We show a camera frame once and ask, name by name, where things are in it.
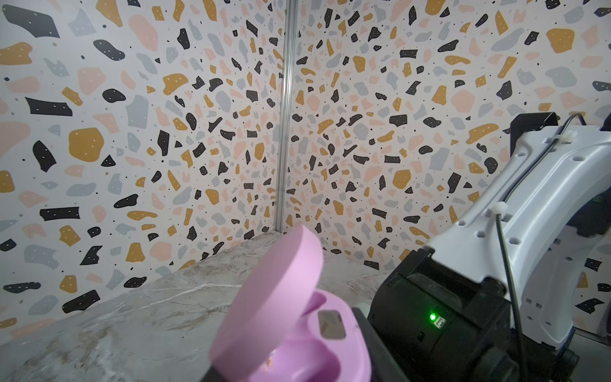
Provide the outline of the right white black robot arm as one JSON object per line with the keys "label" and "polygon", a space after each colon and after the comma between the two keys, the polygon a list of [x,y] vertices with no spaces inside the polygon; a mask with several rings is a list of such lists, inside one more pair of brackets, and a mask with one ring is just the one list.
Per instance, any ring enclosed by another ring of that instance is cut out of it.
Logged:
{"label": "right white black robot arm", "polygon": [[610,231],[610,124],[527,113],[504,171],[369,311],[375,381],[568,381],[573,294]]}

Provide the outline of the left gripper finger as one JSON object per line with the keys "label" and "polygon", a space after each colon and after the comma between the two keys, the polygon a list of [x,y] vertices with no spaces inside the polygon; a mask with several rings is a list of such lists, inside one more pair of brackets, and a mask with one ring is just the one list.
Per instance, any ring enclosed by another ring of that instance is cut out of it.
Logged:
{"label": "left gripper finger", "polygon": [[371,362],[371,382],[409,382],[410,380],[399,367],[380,336],[374,330],[362,310],[353,307],[358,326],[364,338]]}

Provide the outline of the pink earbud case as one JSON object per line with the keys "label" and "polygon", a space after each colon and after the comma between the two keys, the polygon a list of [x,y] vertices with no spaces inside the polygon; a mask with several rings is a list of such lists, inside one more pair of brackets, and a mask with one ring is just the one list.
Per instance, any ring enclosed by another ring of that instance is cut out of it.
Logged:
{"label": "pink earbud case", "polygon": [[209,352],[226,381],[369,381],[350,306],[318,289],[324,252],[300,224],[272,245],[229,307]]}

